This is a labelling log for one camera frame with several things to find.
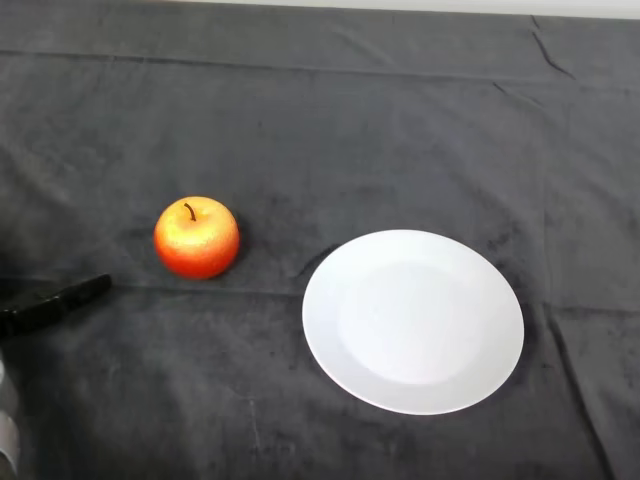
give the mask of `table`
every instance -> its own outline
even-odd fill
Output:
[[[2,346],[24,479],[635,479],[640,24],[0,1],[4,291],[108,271]],[[152,229],[186,195],[243,249],[194,283]],[[302,295],[335,245],[424,229],[522,304],[509,381],[457,413],[358,401]]]

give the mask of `dark gray cloth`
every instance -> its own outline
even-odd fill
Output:
[[[3,346],[25,479],[611,479],[640,459],[640,24],[0,1],[0,276],[115,292]],[[228,205],[189,282],[163,208]],[[314,362],[322,253],[424,229],[486,256],[523,356],[461,412],[376,409]]]

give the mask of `white wall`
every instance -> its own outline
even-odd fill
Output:
[[[222,0],[219,3],[640,19],[640,0]]]

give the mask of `plate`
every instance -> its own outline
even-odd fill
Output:
[[[322,369],[386,410],[433,415],[496,391],[524,341],[504,277],[440,235],[388,230],[335,250],[307,286],[302,321]]]

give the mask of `apple stem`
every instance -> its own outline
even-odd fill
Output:
[[[189,205],[188,203],[185,203],[184,206],[189,209],[189,211],[191,212],[191,220],[193,220],[195,222],[196,221],[196,212],[193,211],[193,208],[191,208],[191,205]]]

